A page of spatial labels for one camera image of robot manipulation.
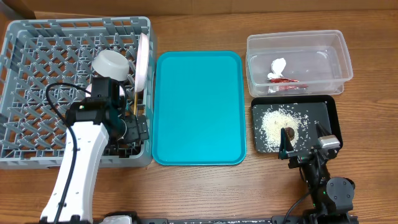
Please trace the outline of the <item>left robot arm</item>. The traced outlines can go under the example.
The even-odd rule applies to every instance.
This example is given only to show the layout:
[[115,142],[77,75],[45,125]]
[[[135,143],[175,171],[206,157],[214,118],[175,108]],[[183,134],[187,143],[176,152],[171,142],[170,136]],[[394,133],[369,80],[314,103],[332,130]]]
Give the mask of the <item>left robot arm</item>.
[[108,145],[149,139],[146,117],[125,115],[124,85],[94,78],[88,96],[59,118],[67,127],[65,152],[40,223],[92,223],[93,194],[101,156]]

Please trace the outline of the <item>black tray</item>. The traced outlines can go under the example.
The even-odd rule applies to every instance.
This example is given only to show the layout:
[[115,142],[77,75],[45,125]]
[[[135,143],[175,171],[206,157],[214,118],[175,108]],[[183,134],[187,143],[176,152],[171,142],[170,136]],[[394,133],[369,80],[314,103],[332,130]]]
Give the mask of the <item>black tray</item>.
[[279,151],[282,128],[294,130],[295,151],[308,151],[318,143],[317,123],[343,141],[335,101],[329,95],[255,98],[251,112],[254,147],[260,153]]

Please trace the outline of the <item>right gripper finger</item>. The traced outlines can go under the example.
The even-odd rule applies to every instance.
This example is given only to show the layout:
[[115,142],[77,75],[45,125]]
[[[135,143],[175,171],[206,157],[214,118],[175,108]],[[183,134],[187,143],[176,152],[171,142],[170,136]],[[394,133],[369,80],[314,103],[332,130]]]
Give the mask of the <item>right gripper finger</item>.
[[324,126],[322,126],[319,122],[315,123],[315,127],[316,127],[316,132],[317,132],[318,138],[322,138],[322,137],[331,135],[331,133]]
[[288,153],[294,152],[293,146],[291,145],[288,132],[285,128],[280,130],[280,146],[279,146],[279,159],[288,159]]

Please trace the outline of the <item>wooden chopstick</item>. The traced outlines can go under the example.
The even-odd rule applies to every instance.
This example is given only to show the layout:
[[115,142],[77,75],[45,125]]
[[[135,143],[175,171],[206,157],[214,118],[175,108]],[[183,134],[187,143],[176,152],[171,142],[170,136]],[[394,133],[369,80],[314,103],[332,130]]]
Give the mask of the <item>wooden chopstick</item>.
[[138,101],[138,92],[134,93],[134,107],[133,107],[133,114],[136,116],[137,114],[137,101]]

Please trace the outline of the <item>large white plate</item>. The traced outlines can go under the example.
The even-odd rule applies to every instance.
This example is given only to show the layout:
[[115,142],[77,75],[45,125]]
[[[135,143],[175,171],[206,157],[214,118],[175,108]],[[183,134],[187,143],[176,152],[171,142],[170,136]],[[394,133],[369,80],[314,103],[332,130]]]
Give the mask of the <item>large white plate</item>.
[[147,69],[149,65],[149,38],[144,33],[140,34],[136,59],[135,92],[144,90],[147,80]]

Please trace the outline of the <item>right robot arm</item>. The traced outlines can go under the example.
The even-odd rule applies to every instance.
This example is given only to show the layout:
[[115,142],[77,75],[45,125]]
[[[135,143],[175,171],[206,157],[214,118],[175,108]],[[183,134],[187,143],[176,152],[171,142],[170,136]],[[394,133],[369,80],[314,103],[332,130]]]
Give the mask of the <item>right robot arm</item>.
[[[353,209],[354,182],[344,177],[331,177],[326,166],[337,156],[341,143],[320,123],[315,127],[318,140],[308,151],[293,149],[288,130],[280,130],[278,158],[287,159],[290,169],[298,168],[308,187],[308,192],[289,208],[282,223],[357,223],[358,218],[349,215]],[[293,217],[294,208],[307,197],[311,197],[313,208],[300,217]]]

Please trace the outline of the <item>grey dishwasher rack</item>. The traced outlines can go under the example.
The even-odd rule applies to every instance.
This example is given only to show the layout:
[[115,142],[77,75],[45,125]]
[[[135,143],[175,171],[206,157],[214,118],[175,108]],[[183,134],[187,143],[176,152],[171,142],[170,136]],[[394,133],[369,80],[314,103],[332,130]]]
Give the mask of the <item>grey dishwasher rack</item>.
[[125,82],[133,111],[140,34],[149,38],[149,65],[137,113],[153,120],[157,39],[144,16],[18,20],[1,50],[1,168],[46,169],[62,162],[66,128],[59,118],[81,101],[96,76],[92,61],[113,50],[129,62]]

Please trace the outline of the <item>clear plastic storage box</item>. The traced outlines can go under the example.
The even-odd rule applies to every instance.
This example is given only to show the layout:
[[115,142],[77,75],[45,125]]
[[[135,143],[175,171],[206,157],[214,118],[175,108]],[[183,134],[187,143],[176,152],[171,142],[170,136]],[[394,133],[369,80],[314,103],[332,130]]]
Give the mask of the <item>clear plastic storage box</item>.
[[[353,68],[343,34],[338,30],[311,30],[250,35],[247,38],[246,76],[253,97],[285,95],[339,95]],[[284,58],[283,78],[307,84],[304,90],[269,93],[271,63]]]

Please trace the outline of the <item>grey bowl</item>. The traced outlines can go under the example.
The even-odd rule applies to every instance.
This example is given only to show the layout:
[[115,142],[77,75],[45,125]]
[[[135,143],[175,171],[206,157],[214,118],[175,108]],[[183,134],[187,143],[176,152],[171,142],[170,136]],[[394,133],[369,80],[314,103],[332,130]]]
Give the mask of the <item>grey bowl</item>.
[[102,50],[92,62],[92,67],[102,77],[110,77],[119,82],[127,80],[128,59],[113,50]]

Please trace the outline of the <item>red snack wrapper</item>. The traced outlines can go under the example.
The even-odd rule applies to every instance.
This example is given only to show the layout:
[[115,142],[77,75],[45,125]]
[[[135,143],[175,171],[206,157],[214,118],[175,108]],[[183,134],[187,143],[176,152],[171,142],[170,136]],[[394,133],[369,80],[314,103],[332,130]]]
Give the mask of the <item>red snack wrapper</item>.
[[276,93],[278,91],[289,90],[304,90],[308,88],[307,84],[300,84],[299,80],[289,78],[273,78],[269,80],[270,83],[279,83],[281,85],[272,85],[268,88],[269,93]]

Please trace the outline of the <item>small pink saucer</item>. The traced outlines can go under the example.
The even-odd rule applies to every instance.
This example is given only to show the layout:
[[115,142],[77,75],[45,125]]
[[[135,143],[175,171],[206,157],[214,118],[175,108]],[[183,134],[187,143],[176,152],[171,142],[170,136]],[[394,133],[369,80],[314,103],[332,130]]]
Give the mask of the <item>small pink saucer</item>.
[[[85,93],[86,97],[90,97],[91,96],[91,89],[92,89],[92,84],[89,84],[86,87],[86,90],[89,92],[89,93]],[[122,86],[119,87],[119,95],[120,96],[125,96],[125,93],[124,93],[124,90],[123,90]]]

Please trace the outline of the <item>white tissue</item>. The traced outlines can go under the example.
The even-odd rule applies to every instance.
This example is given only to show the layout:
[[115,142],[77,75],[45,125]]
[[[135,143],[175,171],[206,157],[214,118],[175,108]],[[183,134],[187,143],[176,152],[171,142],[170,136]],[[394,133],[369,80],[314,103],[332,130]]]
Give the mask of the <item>white tissue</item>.
[[269,80],[275,78],[282,78],[284,68],[286,66],[286,61],[284,58],[277,58],[271,63],[271,72],[268,73],[267,77]]

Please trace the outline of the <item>teal plastic tray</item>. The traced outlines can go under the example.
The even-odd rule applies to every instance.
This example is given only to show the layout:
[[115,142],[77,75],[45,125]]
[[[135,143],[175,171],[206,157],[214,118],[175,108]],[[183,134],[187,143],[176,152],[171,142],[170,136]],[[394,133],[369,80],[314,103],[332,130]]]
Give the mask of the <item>teal plastic tray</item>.
[[163,166],[235,166],[246,157],[243,64],[233,51],[157,61],[152,155]]

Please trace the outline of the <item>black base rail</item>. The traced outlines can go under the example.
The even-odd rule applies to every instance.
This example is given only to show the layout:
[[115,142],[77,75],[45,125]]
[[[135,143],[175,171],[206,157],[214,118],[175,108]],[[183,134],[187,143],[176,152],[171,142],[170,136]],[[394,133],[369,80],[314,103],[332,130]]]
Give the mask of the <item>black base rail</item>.
[[110,213],[101,221],[94,223],[142,223],[142,224],[299,224],[299,223],[344,223],[359,224],[358,218],[352,215],[342,215],[337,218],[318,217],[317,221],[305,221],[299,216],[289,216],[284,220],[285,216],[273,216],[271,218],[219,218],[219,219],[185,219],[185,220],[169,220],[166,218],[139,218],[134,212],[116,212]]

